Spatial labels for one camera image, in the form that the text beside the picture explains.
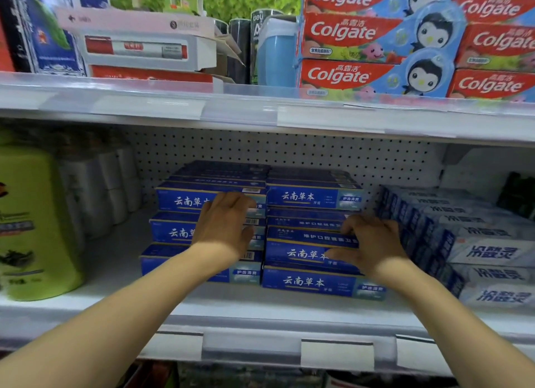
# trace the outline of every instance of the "white shelf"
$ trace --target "white shelf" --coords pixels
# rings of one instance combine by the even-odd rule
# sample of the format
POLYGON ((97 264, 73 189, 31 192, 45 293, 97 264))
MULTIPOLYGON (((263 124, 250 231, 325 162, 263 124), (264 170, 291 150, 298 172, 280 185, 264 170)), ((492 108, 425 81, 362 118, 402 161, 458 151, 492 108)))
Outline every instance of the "white shelf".
MULTIPOLYGON (((0 347, 20 346, 137 279, 141 275, 137 257, 151 239, 151 213, 137 212, 113 234, 89 244, 84 255, 87 282, 81 288, 33 302, 10 301, 0 294, 0 347)), ((535 313, 487 311, 478 315, 535 356, 535 313)), ((304 339, 373 343, 376 370, 397 371, 408 370, 396 365, 395 336, 428 337, 410 309, 393 294, 385 302, 368 302, 221 283, 204 283, 191 292, 160 331, 202 334, 204 360, 279 365, 301 364, 304 339)))
POLYGON ((0 74, 4 117, 259 132, 433 138, 469 143, 535 141, 529 103, 424 97, 307 99, 298 88, 0 74))

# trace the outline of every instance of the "green bottle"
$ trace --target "green bottle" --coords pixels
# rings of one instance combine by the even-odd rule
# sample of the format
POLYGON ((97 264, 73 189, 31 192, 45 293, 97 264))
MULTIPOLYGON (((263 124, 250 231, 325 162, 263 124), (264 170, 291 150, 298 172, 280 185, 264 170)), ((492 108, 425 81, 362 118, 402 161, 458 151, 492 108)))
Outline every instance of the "green bottle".
POLYGON ((83 282, 76 253, 56 161, 0 126, 0 284, 19 301, 74 290, 83 282))

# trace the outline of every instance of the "hand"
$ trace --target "hand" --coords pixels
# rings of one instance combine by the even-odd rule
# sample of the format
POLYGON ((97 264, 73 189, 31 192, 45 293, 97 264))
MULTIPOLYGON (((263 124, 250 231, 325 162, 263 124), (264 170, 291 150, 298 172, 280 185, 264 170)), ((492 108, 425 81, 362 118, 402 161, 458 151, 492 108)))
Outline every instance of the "hand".
POLYGON ((247 251, 254 234, 252 226, 244 228, 248 208, 256 202, 240 192, 221 192, 212 202, 204 203, 191 244, 217 242, 229 247, 217 251, 217 262, 227 264, 239 260, 247 251))
POLYGON ((372 281, 392 289, 406 278, 408 268, 417 269, 401 247, 397 222, 351 215, 342 224, 341 233, 351 230, 357 236, 358 250, 332 248, 327 257, 351 263, 372 281))

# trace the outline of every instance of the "shelf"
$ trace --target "shelf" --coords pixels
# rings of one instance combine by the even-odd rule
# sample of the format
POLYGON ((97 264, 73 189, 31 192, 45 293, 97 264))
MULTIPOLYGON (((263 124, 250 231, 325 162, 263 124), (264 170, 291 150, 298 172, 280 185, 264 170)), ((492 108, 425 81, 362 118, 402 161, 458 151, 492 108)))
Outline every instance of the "shelf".
POLYGON ((260 132, 324 133, 483 144, 535 141, 529 103, 377 95, 351 103, 304 89, 0 74, 4 117, 260 132))
MULTIPOLYGON (((137 257, 151 239, 151 214, 149 210, 139 211, 110 236, 89 244, 84 254, 87 282, 81 288, 33 302, 10 301, 0 294, 0 348, 21 346, 137 279, 141 275, 137 257)), ((522 349, 535 359, 534 312, 485 311, 478 316, 512 342, 523 344, 522 349)), ((426 364, 429 358, 435 359, 421 372, 448 373, 435 344, 422 343, 426 346, 421 351, 412 346, 407 349, 406 339, 397 344, 396 335, 411 336, 412 345, 418 344, 414 338, 425 339, 428 335, 393 293, 385 302, 368 302, 204 283, 173 310, 160 332, 142 352, 144 357, 316 364, 321 368, 325 356, 318 359, 315 353, 325 349, 322 345, 351 344, 350 348, 362 355, 369 354, 366 347, 371 343, 375 370, 413 372, 398 364, 414 364, 417 368, 420 353, 427 358, 426 364)), ((333 367, 332 359, 328 365, 333 367)), ((366 363, 355 369, 368 366, 366 363)))

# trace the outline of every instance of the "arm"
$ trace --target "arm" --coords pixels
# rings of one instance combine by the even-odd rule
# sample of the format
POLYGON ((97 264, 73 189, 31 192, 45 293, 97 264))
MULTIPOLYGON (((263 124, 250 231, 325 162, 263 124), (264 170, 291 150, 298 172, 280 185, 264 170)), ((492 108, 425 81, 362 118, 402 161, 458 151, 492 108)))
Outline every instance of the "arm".
POLYGON ((358 252, 331 249, 327 255, 355 264, 375 282, 402 295, 463 388, 533 386, 535 363, 409 260, 396 222, 351 216, 342 232, 351 229, 358 238, 358 252))
POLYGON ((188 250, 0 361, 2 387, 115 387, 175 306, 245 253, 253 206, 239 193, 204 204, 188 250))

